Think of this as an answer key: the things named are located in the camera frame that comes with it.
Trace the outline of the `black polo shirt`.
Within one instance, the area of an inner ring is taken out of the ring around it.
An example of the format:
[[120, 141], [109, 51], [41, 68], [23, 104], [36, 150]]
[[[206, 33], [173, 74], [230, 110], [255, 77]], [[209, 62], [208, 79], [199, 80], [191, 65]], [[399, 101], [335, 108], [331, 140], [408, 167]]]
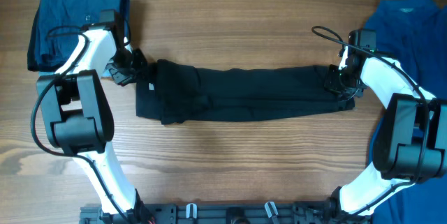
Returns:
[[136, 84], [138, 117], [163, 125], [268, 121], [352, 110], [353, 99], [325, 90], [328, 68], [212, 70], [158, 60]]

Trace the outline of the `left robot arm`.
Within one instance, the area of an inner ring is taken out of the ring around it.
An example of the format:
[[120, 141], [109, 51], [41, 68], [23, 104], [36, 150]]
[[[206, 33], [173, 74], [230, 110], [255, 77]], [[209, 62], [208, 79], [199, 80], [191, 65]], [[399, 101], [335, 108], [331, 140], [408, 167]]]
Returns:
[[109, 61], [125, 67], [132, 63], [124, 25], [86, 24], [75, 34], [78, 45], [67, 62], [37, 79], [32, 138], [44, 152], [72, 158], [83, 169], [101, 201], [100, 221], [154, 223], [116, 157], [114, 119], [101, 85]]

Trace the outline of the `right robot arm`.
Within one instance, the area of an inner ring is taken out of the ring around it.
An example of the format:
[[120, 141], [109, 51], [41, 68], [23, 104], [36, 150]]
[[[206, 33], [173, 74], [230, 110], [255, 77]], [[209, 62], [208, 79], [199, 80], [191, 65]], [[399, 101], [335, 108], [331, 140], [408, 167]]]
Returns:
[[369, 87], [385, 108], [369, 165], [328, 200], [325, 217], [360, 221], [395, 194], [446, 174], [446, 101], [420, 87], [398, 60], [347, 50], [330, 81], [355, 94]]

